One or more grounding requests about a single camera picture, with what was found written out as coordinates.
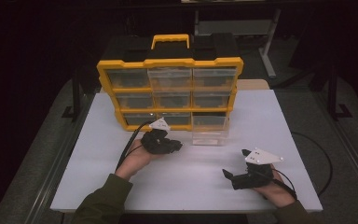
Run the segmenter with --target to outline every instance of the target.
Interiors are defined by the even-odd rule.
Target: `person's left hand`
[[[152,160],[163,156],[149,153],[142,147],[141,140],[139,139],[133,141],[127,155],[126,159],[115,172],[115,175],[126,180],[130,180],[133,175],[144,168]]]

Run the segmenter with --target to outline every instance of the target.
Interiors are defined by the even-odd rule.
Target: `clear plastic container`
[[[187,112],[178,113],[157,113],[157,118],[164,118],[168,125],[189,125],[191,124],[191,114]]]
[[[194,68],[194,89],[231,91],[236,71],[236,67]]]
[[[193,113],[193,145],[223,146],[228,139],[229,122],[224,115]]]
[[[147,69],[153,91],[190,91],[191,69],[186,67],[157,67]]]
[[[156,120],[154,113],[123,113],[123,117],[128,125],[141,125],[146,121]]]
[[[153,92],[156,107],[187,108],[190,107],[190,91]]]
[[[194,91],[193,107],[195,108],[224,108],[227,107],[230,91]]]
[[[144,68],[107,69],[106,74],[116,89],[150,87],[147,70]]]
[[[153,108],[151,93],[116,93],[121,108]]]

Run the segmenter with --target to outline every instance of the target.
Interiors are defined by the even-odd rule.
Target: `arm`
[[[128,157],[118,167],[115,174],[109,175],[105,184],[87,196],[76,209],[72,223],[118,223],[124,212],[124,202],[130,193],[130,178],[153,159],[161,157],[147,152],[140,140],[135,140]]]
[[[281,176],[273,171],[274,178],[282,181]],[[320,224],[316,218],[311,216],[302,206],[300,201],[296,201],[290,193],[280,186],[270,182],[268,185],[255,188],[255,191],[262,194],[278,209],[274,212],[274,216],[278,219],[278,223],[282,224]]]

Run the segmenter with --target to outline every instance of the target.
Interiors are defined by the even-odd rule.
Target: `black cable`
[[[138,149],[138,148],[140,148],[140,147],[142,147],[142,145],[140,145],[140,146],[136,147],[135,149],[131,150],[131,151],[126,155],[126,158],[127,158],[133,151],[135,151],[136,149]]]
[[[281,175],[283,175],[284,178],[286,178],[289,181],[290,185],[292,186],[293,191],[296,192],[295,186],[293,185],[292,181],[290,181],[289,177],[287,177],[284,173],[282,173],[281,171],[279,171],[277,169],[272,169],[272,170],[280,173]]]
[[[329,172],[329,176],[327,179],[327,182],[324,184],[324,187],[318,192],[318,197],[320,197],[328,188],[328,186],[331,183],[331,180],[333,179],[333,163],[330,160],[330,157],[328,156],[327,152],[324,150],[324,148],[319,145],[315,140],[311,139],[310,137],[306,136],[305,134],[302,133],[296,133],[296,132],[291,132],[291,134],[294,135],[298,135],[298,136],[302,136],[304,138],[307,138],[308,140],[310,140],[313,144],[315,144],[321,151],[322,153],[325,155],[325,157],[327,158],[328,164],[329,164],[329,168],[330,168],[330,172]]]
[[[275,169],[272,169],[273,171],[276,171],[278,173],[280,173],[281,175],[283,175],[289,182],[290,184],[292,185],[292,189],[290,189],[287,185],[285,185],[281,180],[278,180],[278,179],[275,179],[275,178],[271,178],[267,175],[264,175],[264,174],[261,174],[260,172],[257,172],[257,171],[254,171],[254,170],[248,170],[249,172],[253,172],[253,173],[256,173],[258,175],[261,175],[263,176],[264,178],[266,179],[269,179],[270,181],[272,181],[274,184],[280,186],[281,188],[283,188],[284,190],[286,190],[288,193],[290,193],[290,195],[292,195],[292,197],[297,200],[297,194],[296,194],[296,190],[295,190],[295,186],[293,185],[292,181],[290,181],[289,177],[287,177],[284,173],[282,173],[281,171],[279,170],[275,170]]]
[[[147,121],[141,125],[139,125],[139,127],[133,131],[133,134],[129,140],[129,142],[127,143],[126,147],[124,147],[124,150],[123,152],[121,153],[121,156],[120,156],[120,159],[118,160],[118,163],[117,163],[117,167],[116,167],[116,170],[118,169],[118,167],[120,167],[121,163],[123,163],[123,161],[126,159],[126,155],[127,155],[127,152],[128,150],[130,149],[131,145],[132,145],[132,142],[133,140],[135,139],[136,135],[138,134],[138,132],[142,129],[142,127],[144,127],[146,124],[151,124],[153,123],[153,121]]]

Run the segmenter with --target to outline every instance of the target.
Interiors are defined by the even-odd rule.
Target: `white table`
[[[115,171],[131,134],[117,123],[108,95],[98,93],[50,208],[74,212]],[[241,149],[255,147],[284,157],[275,167],[291,179],[308,211],[322,210],[273,91],[237,93],[229,141],[223,147],[192,146],[191,132],[186,131],[169,131],[167,137],[185,145],[151,162],[131,179],[134,186],[126,201],[127,212],[253,213],[273,209],[251,189],[234,190],[222,173],[223,168],[234,175],[245,173]]]

